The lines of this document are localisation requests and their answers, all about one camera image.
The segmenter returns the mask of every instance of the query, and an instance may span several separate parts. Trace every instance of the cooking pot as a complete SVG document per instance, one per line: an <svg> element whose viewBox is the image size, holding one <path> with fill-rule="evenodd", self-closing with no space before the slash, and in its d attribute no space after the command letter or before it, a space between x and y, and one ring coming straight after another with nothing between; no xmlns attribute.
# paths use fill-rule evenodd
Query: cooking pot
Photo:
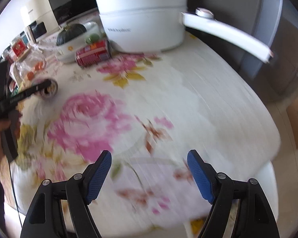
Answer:
<svg viewBox="0 0 298 238"><path fill-rule="evenodd" d="M263 62L271 50L249 34L214 20L213 14L198 8L187 13L187 0L96 0L105 33L114 49L145 53L179 46L185 26L225 39Z"/></svg>

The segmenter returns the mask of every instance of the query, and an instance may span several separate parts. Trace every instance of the tablecloth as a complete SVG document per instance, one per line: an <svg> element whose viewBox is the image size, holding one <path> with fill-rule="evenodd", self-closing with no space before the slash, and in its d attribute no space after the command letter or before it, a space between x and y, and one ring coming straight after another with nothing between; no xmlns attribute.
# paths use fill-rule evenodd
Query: tablecloth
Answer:
<svg viewBox="0 0 298 238"><path fill-rule="evenodd" d="M24 213L42 180L83 172L106 149L112 166L89 205L102 236L171 227L210 210L187 166L190 149L244 181L279 149L278 130L255 92L189 33L176 49L119 54L86 69L52 59L42 76L54 78L59 90L20 105L12 172Z"/></svg>

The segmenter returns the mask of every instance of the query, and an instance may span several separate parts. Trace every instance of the white wall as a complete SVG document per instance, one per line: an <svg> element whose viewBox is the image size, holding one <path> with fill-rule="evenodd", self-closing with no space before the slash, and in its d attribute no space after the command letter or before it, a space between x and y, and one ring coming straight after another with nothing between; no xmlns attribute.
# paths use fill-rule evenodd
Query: white wall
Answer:
<svg viewBox="0 0 298 238"><path fill-rule="evenodd" d="M29 0L11 0L0 14L0 55L10 41L23 31L20 9Z"/></svg>

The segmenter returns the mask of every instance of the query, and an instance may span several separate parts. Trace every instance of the green pumpkin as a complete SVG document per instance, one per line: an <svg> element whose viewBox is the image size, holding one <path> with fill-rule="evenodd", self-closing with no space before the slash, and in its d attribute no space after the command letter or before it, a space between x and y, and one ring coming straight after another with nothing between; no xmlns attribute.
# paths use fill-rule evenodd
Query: green pumpkin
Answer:
<svg viewBox="0 0 298 238"><path fill-rule="evenodd" d="M61 46L85 33L87 30L82 24L73 24L65 27L57 36L56 45Z"/></svg>

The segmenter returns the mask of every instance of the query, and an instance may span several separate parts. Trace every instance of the blue gripper pad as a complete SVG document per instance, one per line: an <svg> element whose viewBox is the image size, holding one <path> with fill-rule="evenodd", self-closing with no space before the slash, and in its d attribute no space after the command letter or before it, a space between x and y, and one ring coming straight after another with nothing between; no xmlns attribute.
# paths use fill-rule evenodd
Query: blue gripper pad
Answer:
<svg viewBox="0 0 298 238"><path fill-rule="evenodd" d="M107 154L100 162L97 170L95 171L94 175L91 177L88 183L88 192L85 197L87 204L89 205L94 199L97 198L100 189L105 181L105 178L109 172L111 167L111 153L107 151Z"/></svg>
<svg viewBox="0 0 298 238"><path fill-rule="evenodd" d="M199 165L195 155L193 155L192 151L189 151L187 156L188 167L193 175L193 178L198 186L202 197L207 200L210 204L213 203L215 197L212 193L212 184L210 180L207 178L205 172L202 167Z"/></svg>

